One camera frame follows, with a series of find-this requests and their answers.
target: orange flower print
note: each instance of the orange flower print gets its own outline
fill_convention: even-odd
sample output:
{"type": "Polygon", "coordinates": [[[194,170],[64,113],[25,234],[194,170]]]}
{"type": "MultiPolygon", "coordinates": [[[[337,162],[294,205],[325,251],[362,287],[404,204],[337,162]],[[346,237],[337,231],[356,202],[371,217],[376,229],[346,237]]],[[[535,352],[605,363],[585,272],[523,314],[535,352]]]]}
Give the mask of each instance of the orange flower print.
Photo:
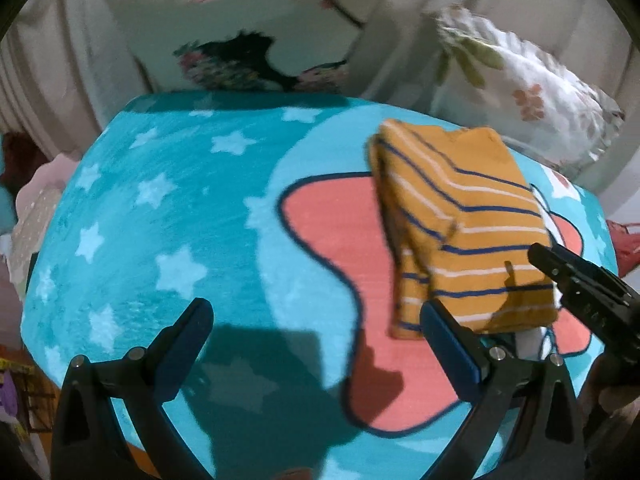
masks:
{"type": "Polygon", "coordinates": [[[535,83],[527,90],[515,90],[513,98],[516,106],[520,107],[520,116],[523,121],[537,121],[545,118],[544,101],[540,97],[542,86],[535,83]]]}

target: white stripe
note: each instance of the white stripe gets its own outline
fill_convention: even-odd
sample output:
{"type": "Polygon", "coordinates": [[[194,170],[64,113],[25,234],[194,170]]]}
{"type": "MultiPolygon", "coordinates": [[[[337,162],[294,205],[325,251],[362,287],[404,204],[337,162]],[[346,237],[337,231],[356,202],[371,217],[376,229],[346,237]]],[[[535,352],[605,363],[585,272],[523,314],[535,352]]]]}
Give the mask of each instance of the white stripe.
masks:
{"type": "Polygon", "coordinates": [[[497,312],[490,312],[488,314],[470,314],[469,316],[454,316],[454,318],[459,323],[464,323],[467,321],[484,321],[501,316],[502,314],[509,314],[510,312],[528,312],[529,310],[546,310],[555,307],[556,306],[552,303],[546,305],[515,306],[513,308],[502,308],[497,312]]]}
{"type": "Polygon", "coordinates": [[[402,303],[407,304],[407,305],[418,305],[418,306],[422,306],[422,304],[426,301],[426,300],[421,300],[420,298],[402,298],[402,303]]]}
{"type": "Polygon", "coordinates": [[[415,189],[415,187],[412,186],[409,181],[405,180],[400,175],[393,172],[389,173],[389,177],[391,177],[392,180],[395,180],[398,184],[400,184],[400,186],[404,187],[404,189],[407,190],[410,194],[412,194],[414,198],[418,200],[418,202],[420,202],[421,204],[431,209],[433,213],[440,220],[453,220],[453,216],[447,215],[442,209],[436,206],[431,200],[429,200],[427,197],[422,196],[420,192],[418,192],[418,190],[415,189]]]}
{"type": "Polygon", "coordinates": [[[524,227],[517,225],[505,225],[505,226],[489,226],[489,227],[460,227],[460,231],[463,233],[506,233],[506,232],[526,232],[526,233],[542,233],[546,235],[546,229],[542,227],[524,227]]]}
{"type": "Polygon", "coordinates": [[[485,193],[495,193],[498,195],[511,196],[512,198],[517,198],[520,200],[524,200],[525,202],[537,204],[536,200],[533,198],[520,196],[515,193],[509,193],[508,191],[503,191],[500,189],[494,189],[492,187],[483,187],[483,186],[462,186],[462,184],[458,184],[456,182],[449,180],[449,178],[447,177],[446,173],[442,170],[440,165],[435,160],[433,160],[429,155],[424,153],[423,149],[420,146],[417,146],[411,139],[407,138],[406,134],[395,123],[392,123],[389,121],[385,124],[392,127],[392,129],[396,132],[396,134],[398,134],[398,137],[402,139],[402,141],[409,147],[409,149],[411,149],[416,155],[420,156],[420,158],[423,158],[429,164],[431,164],[431,166],[436,171],[440,179],[446,182],[447,184],[449,184],[451,187],[460,189],[462,191],[481,191],[485,193]]]}
{"type": "MultiPolygon", "coordinates": [[[[446,270],[446,269],[434,269],[431,267],[430,272],[440,274],[446,278],[459,278],[460,276],[485,276],[488,274],[499,274],[500,272],[506,272],[506,267],[495,267],[493,269],[469,269],[469,270],[446,270]]],[[[538,270],[533,265],[514,265],[513,270],[538,270]]]]}

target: blue stripe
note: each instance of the blue stripe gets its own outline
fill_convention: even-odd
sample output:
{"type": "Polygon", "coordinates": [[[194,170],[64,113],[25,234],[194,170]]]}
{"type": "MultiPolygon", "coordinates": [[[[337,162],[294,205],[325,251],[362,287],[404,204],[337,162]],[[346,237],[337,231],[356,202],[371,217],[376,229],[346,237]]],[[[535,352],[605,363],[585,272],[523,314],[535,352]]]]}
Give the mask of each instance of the blue stripe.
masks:
{"type": "Polygon", "coordinates": [[[382,144],[388,151],[390,151],[395,156],[397,156],[398,158],[402,159],[405,163],[407,163],[415,171],[415,173],[420,175],[421,179],[423,179],[431,187],[431,189],[433,189],[437,194],[443,197],[444,200],[455,205],[458,209],[460,209],[460,211],[465,211],[469,213],[475,212],[475,211],[505,211],[505,212],[511,212],[511,213],[522,213],[525,215],[532,215],[540,218],[540,213],[538,211],[533,211],[531,209],[520,209],[518,207],[505,207],[505,206],[499,206],[499,205],[477,205],[477,206],[462,205],[452,196],[449,196],[447,193],[441,190],[438,186],[436,186],[434,182],[427,175],[425,175],[420,169],[420,167],[418,167],[418,165],[415,164],[408,156],[406,156],[404,153],[400,152],[397,148],[395,148],[394,146],[386,142],[386,140],[379,140],[378,142],[382,144]]]}
{"type": "Polygon", "coordinates": [[[448,290],[436,290],[434,295],[445,298],[479,298],[480,296],[494,296],[505,292],[527,292],[532,290],[552,290],[553,284],[549,285],[522,285],[505,286],[503,288],[486,288],[485,290],[467,290],[465,292],[449,292],[448,290]]]}
{"type": "Polygon", "coordinates": [[[531,245],[502,245],[496,247],[480,247],[477,249],[460,249],[449,244],[444,244],[440,250],[451,254],[460,254],[462,256],[471,256],[472,254],[492,254],[502,253],[506,251],[528,251],[531,245]]]}
{"type": "Polygon", "coordinates": [[[402,212],[404,217],[409,221],[409,223],[414,225],[418,229],[420,229],[420,231],[423,231],[423,232],[427,233],[429,236],[431,236],[433,238],[436,238],[436,240],[439,241],[439,242],[444,241],[444,238],[442,237],[442,235],[439,232],[434,231],[433,229],[429,229],[428,227],[425,227],[424,225],[422,225],[420,223],[420,221],[415,216],[413,216],[411,213],[409,213],[408,211],[405,211],[402,208],[400,209],[400,211],[402,212]]]}
{"type": "Polygon", "coordinates": [[[496,176],[487,175],[484,173],[478,173],[477,171],[463,170],[462,168],[459,168],[458,166],[456,166],[453,160],[451,160],[446,153],[442,153],[430,142],[427,142],[426,140],[424,140],[417,132],[414,132],[413,130],[410,130],[410,131],[412,135],[418,140],[418,142],[420,142],[423,146],[429,148],[432,152],[440,155],[446,161],[446,163],[450,165],[451,169],[457,173],[461,173],[465,175],[481,176],[482,178],[487,178],[489,180],[493,180],[494,182],[501,182],[502,184],[508,184],[508,186],[519,187],[520,189],[526,189],[527,191],[531,191],[529,186],[523,186],[522,184],[518,184],[517,182],[512,182],[511,180],[504,180],[503,178],[498,178],[496,176]]]}
{"type": "Polygon", "coordinates": [[[428,277],[419,276],[415,272],[403,272],[402,277],[405,278],[406,280],[415,280],[422,284],[429,283],[428,277]]]}
{"type": "Polygon", "coordinates": [[[422,332],[422,327],[415,323],[407,323],[406,321],[398,321],[398,328],[404,328],[405,330],[411,330],[412,332],[422,332]]]}

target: orange wooden floor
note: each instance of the orange wooden floor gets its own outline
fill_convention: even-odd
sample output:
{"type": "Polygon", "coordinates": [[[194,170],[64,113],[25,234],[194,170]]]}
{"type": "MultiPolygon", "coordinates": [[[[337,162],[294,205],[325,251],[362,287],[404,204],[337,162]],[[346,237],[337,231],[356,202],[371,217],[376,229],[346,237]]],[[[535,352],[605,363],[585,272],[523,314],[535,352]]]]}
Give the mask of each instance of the orange wooden floor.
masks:
{"type": "MultiPolygon", "coordinates": [[[[0,358],[9,359],[11,361],[15,361],[22,364],[33,364],[33,365],[35,364],[27,351],[11,351],[3,347],[2,345],[0,345],[0,358]]],[[[42,373],[42,371],[37,366],[36,366],[36,369],[41,379],[45,381],[48,386],[50,386],[50,389],[55,392],[56,396],[59,395],[60,391],[58,390],[58,388],[45,377],[44,373],[42,373]]],[[[41,433],[40,440],[42,441],[42,447],[44,448],[44,451],[47,455],[47,459],[50,460],[51,434],[41,433]]],[[[149,460],[148,455],[144,451],[138,449],[135,446],[132,446],[131,444],[129,444],[129,449],[131,450],[131,453],[140,469],[159,478],[156,468],[154,468],[153,464],[151,463],[151,460],[149,460]]]]}

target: green leaf print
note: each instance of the green leaf print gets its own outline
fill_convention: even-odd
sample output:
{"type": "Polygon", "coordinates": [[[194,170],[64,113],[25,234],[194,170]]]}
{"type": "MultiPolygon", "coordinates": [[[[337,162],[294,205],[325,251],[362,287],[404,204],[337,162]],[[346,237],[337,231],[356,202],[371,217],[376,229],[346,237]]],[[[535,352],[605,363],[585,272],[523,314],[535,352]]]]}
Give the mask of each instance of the green leaf print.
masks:
{"type": "Polygon", "coordinates": [[[469,56],[466,54],[465,50],[462,50],[460,47],[451,45],[451,51],[453,56],[456,58],[456,61],[460,65],[463,74],[466,77],[466,80],[469,81],[469,84],[474,88],[484,88],[485,82],[482,74],[476,70],[473,62],[469,59],[469,56]]]}
{"type": "Polygon", "coordinates": [[[502,56],[482,41],[465,37],[461,38],[459,43],[483,65],[496,70],[502,70],[504,68],[502,56]]]}
{"type": "Polygon", "coordinates": [[[449,65],[451,56],[446,50],[440,53],[440,59],[438,60],[438,68],[436,69],[436,85],[440,86],[444,83],[449,73],[449,65]]]}

